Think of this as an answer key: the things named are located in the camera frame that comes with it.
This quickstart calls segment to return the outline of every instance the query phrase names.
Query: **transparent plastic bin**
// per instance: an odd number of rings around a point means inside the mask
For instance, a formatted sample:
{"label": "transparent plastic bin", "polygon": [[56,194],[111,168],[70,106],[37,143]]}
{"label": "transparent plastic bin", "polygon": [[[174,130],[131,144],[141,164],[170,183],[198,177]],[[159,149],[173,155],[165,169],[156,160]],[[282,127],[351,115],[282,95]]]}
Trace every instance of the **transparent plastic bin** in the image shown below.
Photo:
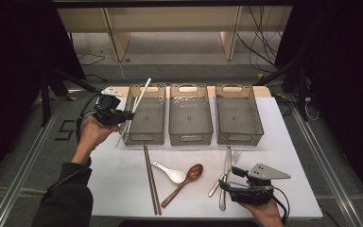
{"label": "transparent plastic bin", "polygon": [[205,84],[171,84],[169,135],[172,146],[210,145],[214,133]]}
{"label": "transparent plastic bin", "polygon": [[[137,97],[145,84],[134,84],[129,88],[125,111],[132,111]],[[166,84],[150,84],[137,107],[130,126],[121,126],[125,145],[162,145],[164,143],[164,111]]]}
{"label": "transparent plastic bin", "polygon": [[264,130],[251,85],[216,86],[216,130],[220,145],[258,145]]}

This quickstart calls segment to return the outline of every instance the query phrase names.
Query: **black cable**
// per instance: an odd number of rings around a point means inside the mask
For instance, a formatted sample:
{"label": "black cable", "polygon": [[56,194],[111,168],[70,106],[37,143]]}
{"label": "black cable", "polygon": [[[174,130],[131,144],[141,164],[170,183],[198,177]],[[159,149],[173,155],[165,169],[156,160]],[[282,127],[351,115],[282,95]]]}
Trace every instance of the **black cable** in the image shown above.
{"label": "black cable", "polygon": [[268,39],[268,23],[269,23],[269,20],[270,20],[270,14],[272,13],[273,11],[273,6],[270,7],[270,11],[268,13],[268,19],[267,19],[267,23],[265,24],[265,31],[267,32],[267,41],[269,41],[270,39]]}
{"label": "black cable", "polygon": [[72,44],[73,48],[75,47],[75,44],[73,43],[73,34],[69,33],[70,43]]}
{"label": "black cable", "polygon": [[[269,61],[269,60],[267,60],[264,56],[262,56],[260,53],[258,53],[258,52],[256,52],[254,49],[252,49],[252,47],[250,47],[250,46],[248,46],[244,41],[243,41],[243,39],[240,37],[240,35],[237,33],[237,37],[238,37],[238,39],[241,41],[241,43],[243,43],[243,45],[244,46],[246,46],[246,48],[247,49],[249,49],[249,51],[250,52],[253,52],[254,54],[256,54],[258,57],[260,57],[261,59],[263,59],[264,61],[266,61],[266,62],[268,62],[269,64],[272,64],[273,65],[273,63],[271,62],[271,61]],[[267,70],[263,70],[263,69],[259,69],[259,70],[262,70],[262,71],[264,71],[264,72],[269,72],[269,73],[273,73],[273,72],[271,72],[271,71],[267,71]]]}
{"label": "black cable", "polygon": [[86,77],[96,77],[96,78],[104,80],[105,82],[108,82],[107,79],[104,79],[104,78],[102,78],[102,77],[100,77],[99,75],[96,75],[96,74],[86,74],[85,76]]}
{"label": "black cable", "polygon": [[103,55],[95,55],[95,54],[90,54],[90,53],[83,54],[83,55],[81,55],[80,57],[78,57],[78,59],[80,60],[81,58],[83,58],[84,56],[87,56],[87,55],[91,55],[91,56],[94,56],[94,57],[99,57],[99,58],[101,58],[101,59],[99,59],[99,60],[97,60],[97,61],[93,61],[93,62],[88,63],[88,64],[83,63],[82,65],[92,65],[92,64],[94,64],[94,63],[97,63],[97,62],[102,61],[102,60],[104,60],[104,59],[105,59],[105,56],[103,56]]}
{"label": "black cable", "polygon": [[40,202],[45,201],[48,197],[51,196],[52,192],[54,192],[59,186],[68,183],[72,180],[74,180],[75,178],[77,178],[79,175],[83,174],[84,172],[86,172],[89,168],[88,167],[84,167],[79,169],[78,171],[74,172],[73,174],[63,178],[62,180],[52,184],[47,190],[46,193],[43,195],[43,198],[41,199]]}
{"label": "black cable", "polygon": [[86,112],[86,113],[84,113],[84,115],[87,115],[87,114],[90,114],[90,113],[96,113],[96,111],[88,111],[88,112]]}
{"label": "black cable", "polygon": [[90,105],[90,102],[97,96],[99,96],[100,93],[95,93],[93,96],[90,97],[90,99],[87,100],[87,102],[84,104],[83,108],[81,109],[80,115],[79,116],[84,116],[85,115],[85,110],[87,109],[88,105]]}
{"label": "black cable", "polygon": [[272,196],[273,199],[282,207],[282,209],[285,211],[283,217],[282,217],[282,223],[285,224],[288,217],[290,216],[290,203],[288,202],[287,196],[285,195],[285,192],[283,192],[281,189],[274,187],[276,190],[280,191],[284,197],[285,197],[285,201],[287,202],[287,210],[285,209],[285,206],[278,200],[276,199],[275,196]]}
{"label": "black cable", "polygon": [[278,78],[279,76],[283,75],[284,73],[287,73],[292,69],[292,66],[294,65],[294,60],[287,63],[285,66],[280,68],[278,71],[274,72],[272,75],[266,77],[265,79],[261,79],[257,83],[255,83],[253,86],[264,86],[265,84],[273,81],[274,79]]}
{"label": "black cable", "polygon": [[286,100],[278,95],[272,94],[272,96],[275,97],[276,103],[278,103],[278,105],[286,105],[287,111],[282,113],[282,116],[290,116],[293,113],[293,108],[298,104],[297,102]]}
{"label": "black cable", "polygon": [[282,34],[280,33],[280,30],[279,30],[279,28],[280,28],[280,26],[282,25],[282,22],[283,22],[283,20],[284,20],[284,18],[285,18],[285,9],[287,8],[287,6],[285,6],[285,8],[284,8],[284,11],[283,11],[283,14],[282,14],[282,19],[280,20],[280,23],[279,23],[279,25],[276,27],[276,31],[275,31],[275,33],[268,39],[268,42],[271,40],[271,39],[273,39],[273,37],[278,33],[279,34],[279,36],[280,37],[282,37]]}
{"label": "black cable", "polygon": [[319,202],[318,202],[318,206],[320,207],[320,210],[322,211],[322,213],[325,213],[326,216],[328,216],[331,219],[331,221],[333,221],[335,223],[335,225],[337,227],[340,227],[340,225],[337,223],[335,218],[333,218],[333,216]]}
{"label": "black cable", "polygon": [[255,26],[257,27],[257,32],[254,32],[255,33],[255,35],[258,37],[258,39],[263,43],[263,45],[264,45],[264,50],[265,50],[265,53],[267,54],[267,56],[268,56],[268,59],[270,60],[270,56],[269,56],[269,54],[268,54],[268,52],[267,52],[267,47],[269,48],[269,50],[271,50],[271,51],[275,51],[275,50],[273,50],[271,47],[270,47],[270,45],[269,45],[269,43],[268,43],[268,41],[267,41],[267,39],[265,39],[265,36],[264,36],[264,33],[263,33],[263,30],[262,30],[262,18],[263,18],[263,14],[264,14],[264,12],[263,12],[263,8],[264,7],[261,7],[260,8],[260,25],[258,25],[258,23],[257,23],[257,20],[255,19],[255,16],[253,15],[253,13],[252,13],[252,10],[251,10],[251,7],[249,7],[249,10],[250,10],[250,13],[251,13],[251,17],[252,17],[252,19],[253,19],[253,21],[255,22]]}

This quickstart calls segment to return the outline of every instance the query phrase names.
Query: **aluminum rail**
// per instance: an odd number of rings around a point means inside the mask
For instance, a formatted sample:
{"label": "aluminum rail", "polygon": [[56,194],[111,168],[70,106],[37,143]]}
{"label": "aluminum rail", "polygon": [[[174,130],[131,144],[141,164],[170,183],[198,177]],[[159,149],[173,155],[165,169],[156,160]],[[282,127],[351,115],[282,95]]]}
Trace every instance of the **aluminum rail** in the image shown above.
{"label": "aluminum rail", "polygon": [[35,161],[40,153],[41,148],[46,140],[48,133],[51,131],[52,125],[55,122],[56,117],[58,116],[59,109],[63,105],[65,97],[58,97],[55,101],[55,104],[52,108],[52,117],[48,120],[44,127],[40,129],[40,132],[37,135],[31,149],[29,150],[27,157],[23,161],[22,166],[20,167],[16,177],[14,178],[11,186],[9,187],[5,197],[2,199],[0,203],[0,226],[5,224],[11,208],[16,202],[17,196],[21,191],[23,185],[26,182],[28,174],[31,168],[34,166]]}
{"label": "aluminum rail", "polygon": [[[287,95],[287,99],[289,101],[296,101],[292,94]],[[325,156],[323,149],[320,146],[320,143],[318,143],[318,140],[315,134],[312,132],[308,122],[303,121],[299,111],[296,108],[294,108],[293,110],[293,115],[296,118],[296,121],[299,124],[300,129],[302,130],[302,134],[304,135],[306,142],[311,148],[311,151],[314,154],[318,166],[320,167],[320,171],[322,172],[323,177],[328,183],[329,188],[331,189],[343,216],[347,220],[347,223],[349,224],[349,226],[353,227],[363,226],[363,222],[358,215],[352,200],[350,199],[349,195],[347,194],[346,190],[338,179],[338,176],[336,175],[331,164],[329,163],[327,157]]]}

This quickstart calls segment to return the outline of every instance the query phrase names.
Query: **chopsticks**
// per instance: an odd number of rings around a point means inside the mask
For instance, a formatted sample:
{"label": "chopsticks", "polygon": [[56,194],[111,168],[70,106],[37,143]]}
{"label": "chopsticks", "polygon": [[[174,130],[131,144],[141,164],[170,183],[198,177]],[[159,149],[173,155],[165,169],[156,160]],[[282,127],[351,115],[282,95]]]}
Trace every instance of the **chopsticks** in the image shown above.
{"label": "chopsticks", "polygon": [[147,173],[148,173],[148,180],[149,180],[149,189],[151,191],[151,198],[152,203],[154,205],[154,213],[155,215],[161,215],[161,205],[159,204],[158,193],[156,190],[154,175],[152,174],[152,167],[151,162],[149,161],[149,154],[147,145],[144,145],[144,154],[146,155],[146,165],[147,165]]}

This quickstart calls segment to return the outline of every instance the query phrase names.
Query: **metal utensil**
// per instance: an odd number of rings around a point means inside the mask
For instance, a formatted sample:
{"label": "metal utensil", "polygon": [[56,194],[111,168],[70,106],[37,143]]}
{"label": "metal utensil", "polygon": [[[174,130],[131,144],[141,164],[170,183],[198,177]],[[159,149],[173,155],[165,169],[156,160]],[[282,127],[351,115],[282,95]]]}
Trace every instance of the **metal utensil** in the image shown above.
{"label": "metal utensil", "polygon": [[175,169],[170,169],[156,161],[152,162],[152,165],[155,167],[158,167],[159,169],[161,169],[164,173],[166,173],[166,175],[170,178],[170,180],[174,183],[182,183],[185,180],[185,173],[175,170]]}
{"label": "metal utensil", "polygon": [[[223,182],[227,182],[229,171],[232,168],[232,150],[231,147],[228,146],[228,149],[226,150],[226,161],[225,161],[225,169],[223,171]],[[219,201],[219,207],[221,210],[226,210],[226,202],[225,202],[225,196],[226,192],[225,190],[220,191],[220,201]]]}
{"label": "metal utensil", "polygon": [[[235,151],[232,155],[232,166],[235,166],[238,162],[238,158],[240,157],[241,152],[240,151]],[[220,180],[223,179],[223,177],[225,176],[224,173],[222,173],[222,175],[219,177]],[[217,190],[217,187],[219,186],[219,181],[216,181],[214,186],[212,186],[211,190],[208,193],[208,197],[212,197],[215,193],[215,191]]]}

